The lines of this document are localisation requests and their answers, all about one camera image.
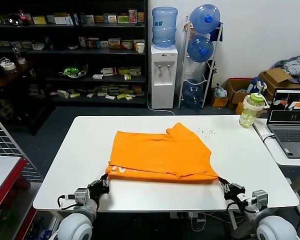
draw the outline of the cardboard box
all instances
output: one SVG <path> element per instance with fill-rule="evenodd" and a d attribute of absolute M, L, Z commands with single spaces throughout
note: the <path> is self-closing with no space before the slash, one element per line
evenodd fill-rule
<path fill-rule="evenodd" d="M 223 108 L 223 107 L 227 106 L 228 100 L 229 100 L 228 97 L 225 97 L 225 98 L 216 98 L 212 94 L 211 105 L 214 108 Z"/>
<path fill-rule="evenodd" d="M 239 90 L 246 90 L 252 81 L 251 78 L 229 78 L 226 81 L 225 89 L 229 98 L 228 108 L 236 109 L 237 104 L 243 102 L 248 92 L 238 92 Z"/>
<path fill-rule="evenodd" d="M 291 76 L 281 68 L 263 71 L 259 74 L 259 79 L 264 81 L 267 85 L 267 89 L 265 91 L 265 98 L 267 100 L 272 100 L 275 89 L 277 88 L 300 89 L 300 84 L 290 82 L 289 79 L 291 79 Z"/>

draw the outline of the water dispenser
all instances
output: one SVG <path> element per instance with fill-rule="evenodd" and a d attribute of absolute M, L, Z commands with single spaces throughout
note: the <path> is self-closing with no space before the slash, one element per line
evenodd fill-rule
<path fill-rule="evenodd" d="M 174 45 L 151 45 L 151 106 L 171 109 L 174 103 L 178 51 Z"/>

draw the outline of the plastic cup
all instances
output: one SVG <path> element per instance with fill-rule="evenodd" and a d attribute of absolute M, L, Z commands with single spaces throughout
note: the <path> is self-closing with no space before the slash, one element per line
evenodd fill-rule
<path fill-rule="evenodd" d="M 145 44 L 143 42 L 138 42 L 136 45 L 138 47 L 138 53 L 143 54 L 145 51 Z"/>

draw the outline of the water bottle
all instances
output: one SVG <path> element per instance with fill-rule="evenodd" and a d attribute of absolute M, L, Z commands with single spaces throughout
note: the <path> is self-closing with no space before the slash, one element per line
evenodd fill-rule
<path fill-rule="evenodd" d="M 188 79 L 183 82 L 182 98 L 190 106 L 199 106 L 204 99 L 204 92 L 194 79 Z"/>
<path fill-rule="evenodd" d="M 152 43 L 161 48 L 175 44 L 178 10 L 174 7 L 161 6 L 152 10 L 153 27 Z"/>
<path fill-rule="evenodd" d="M 220 12 L 212 4 L 204 4 L 192 11 L 190 22 L 198 33 L 208 34 L 218 27 Z"/>
<path fill-rule="evenodd" d="M 254 124 L 263 109 L 269 108 L 267 100 L 260 93 L 261 91 L 262 88 L 259 90 L 259 93 L 247 95 L 243 100 L 243 110 L 239 118 L 239 124 L 245 129 L 250 128 Z"/>
<path fill-rule="evenodd" d="M 187 52 L 193 61 L 202 63 L 211 58 L 214 53 L 214 45 L 208 38 L 195 35 L 189 40 Z"/>

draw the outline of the black shelving unit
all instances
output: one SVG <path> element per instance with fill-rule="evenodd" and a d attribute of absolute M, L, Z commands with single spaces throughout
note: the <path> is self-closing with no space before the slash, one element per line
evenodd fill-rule
<path fill-rule="evenodd" d="M 49 51 L 22 49 L 26 59 L 39 61 L 36 73 L 37 78 L 43 82 L 48 91 L 58 89 L 68 90 L 86 87 L 93 88 L 104 83 L 114 85 L 137 85 L 147 93 L 148 87 L 148 0 L 24 0 L 5 6 L 0 6 L 0 14 L 17 13 L 22 9 L 24 13 L 32 16 L 42 16 L 57 12 L 67 12 L 71 15 L 74 25 L 65 24 L 30 24 L 29 26 L 0 25 L 0 40 L 9 41 L 38 41 L 44 43 L 45 37 L 50 37 L 55 49 Z M 137 9 L 144 13 L 144 22 L 132 23 L 95 23 L 78 24 L 74 21 L 74 13 L 80 19 L 80 13 L 88 15 L 103 15 L 112 13 L 128 13 L 129 9 Z M 67 46 L 79 45 L 79 37 L 99 38 L 107 41 L 110 38 L 121 38 L 122 40 L 144 39 L 145 51 L 140 54 L 134 49 L 109 49 L 109 48 L 84 48 L 70 50 Z M 9 47 L 0 47 L 0 56 L 12 56 Z M 66 66 L 88 64 L 87 74 L 78 79 L 60 77 Z M 103 79 L 93 79 L 93 74 L 100 74 L 102 68 L 119 67 L 141 67 L 141 76 L 131 76 L 131 80 L 125 81 L 124 76 L 104 76 Z M 89 98 L 80 96 L 76 98 L 62 98 L 50 96 L 51 102 L 55 105 L 120 105 L 140 107 L 146 106 L 146 97 L 137 96 L 131 100 L 115 99 L 109 100 L 104 97 Z"/>

